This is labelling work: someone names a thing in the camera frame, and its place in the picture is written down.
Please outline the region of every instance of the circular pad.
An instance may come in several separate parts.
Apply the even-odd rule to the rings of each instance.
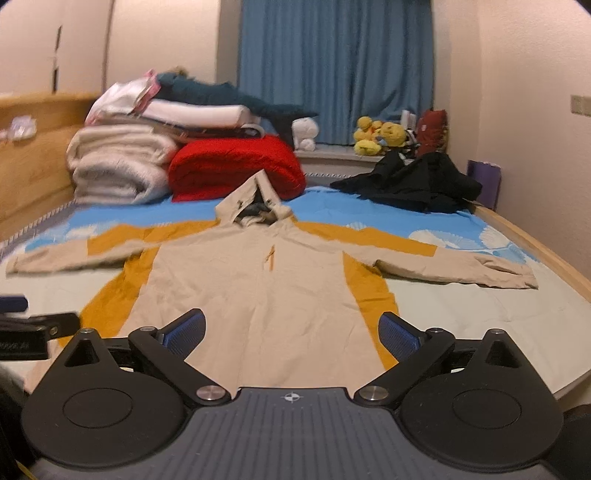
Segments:
[[[521,415],[516,399],[487,388],[460,393],[453,399],[452,408],[457,418],[478,429],[501,429]]]
[[[70,397],[64,405],[64,415],[79,427],[102,429],[125,420],[133,406],[127,393],[113,388],[93,388]]]
[[[562,424],[550,392],[546,399],[506,372],[464,372],[429,378],[404,397],[400,419],[413,443],[443,463],[478,472],[520,469],[542,457]]]
[[[117,367],[82,374],[93,366],[41,382],[27,401],[23,430],[41,456],[75,468],[111,468],[160,450],[177,434],[185,411],[172,387]]]

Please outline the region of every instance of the bed sheet pattern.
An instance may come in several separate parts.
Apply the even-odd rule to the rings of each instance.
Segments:
[[[31,250],[73,238],[97,235],[119,223],[159,225],[215,217],[217,200],[143,206],[93,206],[79,209],[62,224],[38,234],[15,250]],[[325,187],[308,188],[287,202],[300,220],[333,223],[362,229],[371,226],[395,235],[463,250],[526,262],[534,270],[539,290],[501,290],[477,285],[428,284],[387,279],[401,316],[420,329],[443,327],[457,338],[481,338],[500,327],[538,370],[552,392],[561,396],[591,370],[587,339],[591,336],[591,305],[545,265],[525,255],[506,237],[467,212],[455,214],[409,212],[373,204]],[[0,265],[0,292],[23,293],[30,314],[81,310],[119,270],[60,272],[49,276],[5,276]],[[10,369],[36,385],[46,362],[11,362]]]
[[[119,223],[160,225],[186,220],[212,220],[218,200],[130,207],[92,206],[78,210],[65,223],[48,229],[27,245],[34,248],[74,238],[98,235]],[[290,202],[295,215],[307,222],[332,223],[356,230],[371,226],[394,235],[440,247],[481,252],[524,263],[526,254],[515,244],[468,212],[418,213],[360,200],[327,187],[309,187]]]

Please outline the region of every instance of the jacket sleeve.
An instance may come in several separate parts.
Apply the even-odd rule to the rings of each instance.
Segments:
[[[164,242],[199,233],[214,221],[183,222],[157,227],[118,225],[99,236],[37,248],[8,262],[10,273],[52,273],[121,265],[128,258]]]
[[[440,248],[374,228],[297,222],[308,233],[338,242],[351,257],[383,273],[441,283],[476,283],[498,288],[537,288],[527,265],[493,255]]]
[[[343,250],[366,265],[404,278],[497,288],[538,287],[529,266],[493,255],[438,247],[432,256],[424,256],[352,244],[343,244]]]

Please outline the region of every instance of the wardrobe door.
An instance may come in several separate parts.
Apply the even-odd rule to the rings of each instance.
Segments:
[[[0,10],[0,94],[51,92],[65,2],[11,0]]]
[[[57,49],[57,90],[100,93],[113,0],[65,2]]]

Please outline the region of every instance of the red bag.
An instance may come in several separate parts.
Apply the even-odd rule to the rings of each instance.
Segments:
[[[427,110],[417,123],[417,158],[429,152],[445,152],[447,147],[447,112]]]
[[[265,170],[282,200],[301,195],[306,178],[286,143],[263,138],[208,138],[183,147],[168,169],[174,202],[225,197],[259,170]]]

